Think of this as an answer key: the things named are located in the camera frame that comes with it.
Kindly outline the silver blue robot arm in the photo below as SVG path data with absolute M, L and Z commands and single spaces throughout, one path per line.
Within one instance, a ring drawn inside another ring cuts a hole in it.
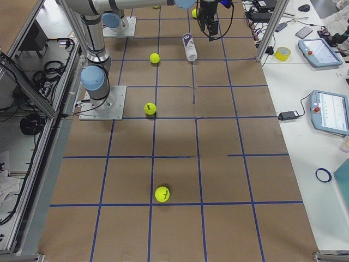
M 195 3 L 199 6 L 197 11 L 198 24 L 201 31 L 208 29 L 209 40 L 217 35 L 218 22 L 215 15 L 218 1 L 65 1 L 68 9 L 79 14 L 82 22 L 85 42 L 87 45 L 87 59 L 100 70 L 110 63 L 110 56 L 105 50 L 103 27 L 117 28 L 123 21 L 125 9 L 144 8 L 155 5 L 176 5 L 181 9 L 189 9 Z

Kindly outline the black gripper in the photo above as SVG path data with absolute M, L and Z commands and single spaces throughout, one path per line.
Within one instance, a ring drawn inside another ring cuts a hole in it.
M 198 7 L 198 24 L 201 32 L 206 28 L 209 32 L 209 41 L 214 41 L 214 36 L 218 33 L 219 22 L 215 19 L 219 1 L 199 1 Z

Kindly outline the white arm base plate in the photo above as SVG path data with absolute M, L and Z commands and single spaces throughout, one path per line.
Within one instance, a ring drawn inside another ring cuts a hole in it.
M 88 92 L 85 92 L 84 99 L 88 102 L 83 103 L 79 113 L 81 121 L 107 121 L 107 120 L 122 120 L 124 112 L 124 104 L 127 93 L 126 86 L 110 87 L 109 96 L 106 101 L 96 101 L 90 99 Z
M 135 34 L 137 18 L 125 16 L 120 18 L 115 14 L 104 14 L 102 16 L 103 36 L 105 38 L 126 38 Z

